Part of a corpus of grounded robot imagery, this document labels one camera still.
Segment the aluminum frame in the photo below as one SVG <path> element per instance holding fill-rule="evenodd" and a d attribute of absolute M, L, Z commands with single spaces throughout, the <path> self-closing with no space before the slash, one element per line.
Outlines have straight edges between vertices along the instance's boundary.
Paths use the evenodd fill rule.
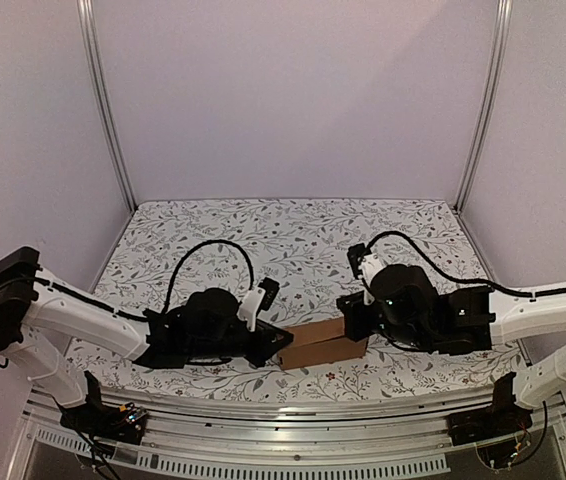
<path fill-rule="evenodd" d="M 490 56 L 490 67 L 485 83 L 485 91 L 483 92 L 483 102 L 479 113 L 479 119 L 472 137 L 472 145 L 470 153 L 461 177 L 461 185 L 456 195 L 453 210 L 462 214 L 467 205 L 476 171 L 481 159 L 483 145 L 487 137 L 490 118 L 494 110 L 496 100 L 496 92 L 503 67 L 503 59 L 505 57 L 505 47 L 507 45 L 507 37 L 510 30 L 510 17 L 512 15 L 512 0 L 499 0 L 496 26 L 494 28 L 494 43 L 492 44 L 492 54 Z"/>
<path fill-rule="evenodd" d="M 454 204 L 463 231 L 490 275 L 489 264 L 481 255 L 462 214 L 479 164 L 493 110 L 502 68 L 512 0 L 499 0 L 494 43 L 479 119 Z M 101 63 L 92 0 L 78 0 L 79 18 L 95 99 L 117 181 L 126 206 L 136 211 L 136 201 L 123 158 Z M 453 451 L 445 433 L 444 417 L 453 411 L 477 408 L 491 400 L 491 389 L 431 394 L 418 398 L 359 402 L 343 408 L 338 404 L 240 404 L 212 400 L 150 396 L 140 392 L 104 389 L 104 400 L 111 404 L 133 400 L 150 410 L 151 420 L 143 444 L 143 454 L 163 454 L 170 458 L 209 461 L 227 465 L 258 466 L 264 463 L 298 469 L 299 461 L 308 466 L 374 464 L 427 458 Z M 560 395 L 549 402 L 550 428 L 559 440 L 566 469 L 566 407 Z M 20 480 L 36 439 L 38 425 L 58 427 L 60 414 L 51 397 L 34 388 L 17 426 L 18 435 L 9 462 L 7 478 Z M 534 413 L 535 427 L 542 424 L 542 413 Z M 135 447 L 126 448 L 124 453 Z M 303 451 L 302 457 L 296 453 Z"/>
<path fill-rule="evenodd" d="M 101 117 L 103 125 L 103 133 L 112 159 L 112 166 L 116 180 L 121 189 L 125 206 L 134 213 L 138 208 L 138 202 L 134 195 L 132 182 L 125 166 L 123 158 L 123 151 L 116 132 L 116 125 L 114 123 L 114 116 L 112 114 L 112 106 L 110 97 L 105 85 L 105 76 L 103 73 L 103 65 L 101 63 L 101 53 L 99 51 L 99 44 L 96 35 L 96 25 L 94 22 L 94 13 L 92 9 L 92 0 L 78 0 L 79 20 L 81 23 L 81 32 L 83 34 L 83 43 L 85 44 L 85 54 L 87 56 L 87 64 L 92 79 L 92 89 L 94 90 L 94 97 L 96 105 Z"/>

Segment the metal rail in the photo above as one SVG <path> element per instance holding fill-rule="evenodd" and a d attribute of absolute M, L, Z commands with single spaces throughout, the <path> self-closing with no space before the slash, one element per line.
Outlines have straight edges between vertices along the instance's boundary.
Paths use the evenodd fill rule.
<path fill-rule="evenodd" d="M 118 134 L 116 133 L 114 116 L 112 115 L 110 98 L 105 85 L 105 76 L 103 73 L 103 65 L 101 64 L 101 54 L 92 10 L 92 0 L 78 0 L 78 9 L 81 32 L 83 33 L 83 43 L 85 44 L 85 53 L 87 55 L 87 64 L 92 79 L 92 88 L 101 117 L 101 123 L 103 124 L 103 133 L 105 134 L 105 140 L 112 159 L 112 166 L 114 167 L 116 180 L 121 189 L 125 205 L 131 213 L 134 213 L 138 208 L 138 202 L 134 196 L 132 183 L 123 159 L 123 152 L 121 150 Z"/>
<path fill-rule="evenodd" d="M 461 185 L 454 202 L 454 211 L 462 214 L 472 191 L 472 185 L 476 176 L 476 170 L 483 151 L 483 145 L 487 136 L 494 102 L 496 100 L 496 91 L 501 76 L 503 66 L 503 58 L 505 57 L 505 47 L 507 44 L 508 32 L 510 29 L 510 16 L 512 13 L 512 0 L 499 0 L 496 27 L 494 29 L 494 43 L 492 44 L 492 54 L 490 56 L 490 67 L 485 83 L 485 91 L 483 92 L 483 103 L 479 119 L 474 130 L 470 153 L 461 177 Z"/>

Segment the black bracket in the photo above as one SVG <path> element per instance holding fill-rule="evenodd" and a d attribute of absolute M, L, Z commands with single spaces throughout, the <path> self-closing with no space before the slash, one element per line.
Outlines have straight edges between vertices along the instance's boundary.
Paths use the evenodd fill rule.
<path fill-rule="evenodd" d="M 100 438 L 140 445 L 145 433 L 147 411 L 133 403 L 121 407 L 109 407 L 101 401 L 98 380 L 85 372 L 88 394 L 83 405 L 73 408 L 59 407 L 61 426 Z"/>
<path fill-rule="evenodd" d="M 494 383 L 491 405 L 453 413 L 446 418 L 453 445 L 480 442 L 532 426 L 532 412 L 514 404 L 515 376 L 515 372 L 510 372 Z"/>

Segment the metal frame bar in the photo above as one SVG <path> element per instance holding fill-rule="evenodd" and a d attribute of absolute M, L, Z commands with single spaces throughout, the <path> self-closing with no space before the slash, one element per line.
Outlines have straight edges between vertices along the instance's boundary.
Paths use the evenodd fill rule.
<path fill-rule="evenodd" d="M 78 0 L 78 9 L 87 63 L 90 77 L 92 78 L 92 88 L 101 117 L 101 123 L 103 124 L 103 133 L 105 134 L 105 140 L 112 159 L 112 166 L 114 167 L 116 180 L 121 189 L 125 205 L 131 213 L 134 213 L 138 208 L 138 202 L 134 195 L 134 189 L 132 188 L 130 176 L 123 159 L 123 152 L 116 132 L 110 98 L 105 86 L 105 75 L 103 73 L 101 54 L 96 35 L 92 0 Z"/>
<path fill-rule="evenodd" d="M 470 153 L 465 164 L 465 169 L 463 170 L 463 176 L 461 177 L 461 185 L 453 207 L 454 211 L 459 214 L 463 213 L 467 205 L 487 136 L 492 110 L 494 109 L 499 78 L 501 76 L 503 58 L 505 57 L 505 47 L 510 29 L 511 14 L 512 0 L 499 0 L 496 26 L 494 29 L 494 43 L 492 45 L 487 82 L 483 93 L 483 103 L 481 104 L 479 119 L 476 124 L 476 129 L 474 130 L 474 137 L 472 138 L 472 146 L 470 147 Z"/>

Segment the white plastic housing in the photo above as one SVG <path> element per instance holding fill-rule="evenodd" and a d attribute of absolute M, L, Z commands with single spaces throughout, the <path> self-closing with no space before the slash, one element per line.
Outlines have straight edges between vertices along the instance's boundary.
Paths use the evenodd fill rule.
<path fill-rule="evenodd" d="M 0 355 L 17 365 L 29 381 L 49 392 L 65 408 L 85 403 L 87 380 L 37 328 L 21 327 L 23 342 L 14 342 Z"/>
<path fill-rule="evenodd" d="M 74 287 L 47 270 L 37 276 L 74 290 Z M 118 307 L 111 305 L 115 311 L 110 313 L 43 285 L 35 284 L 34 288 L 39 298 L 32 302 L 23 319 L 24 325 L 50 328 L 81 338 L 130 360 L 136 360 L 147 350 L 149 345 L 146 336 L 150 332 L 149 325 L 120 317 L 117 315 Z M 83 291 L 79 293 L 106 303 Z"/>
<path fill-rule="evenodd" d="M 566 282 L 522 290 L 540 291 L 561 287 L 566 287 Z M 490 294 L 490 311 L 496 314 L 496 322 L 490 325 L 493 344 L 566 331 L 566 293 L 529 299 L 494 292 Z"/>
<path fill-rule="evenodd" d="M 514 378 L 515 403 L 533 410 L 544 400 L 566 387 L 566 345 L 552 355 L 517 372 Z"/>

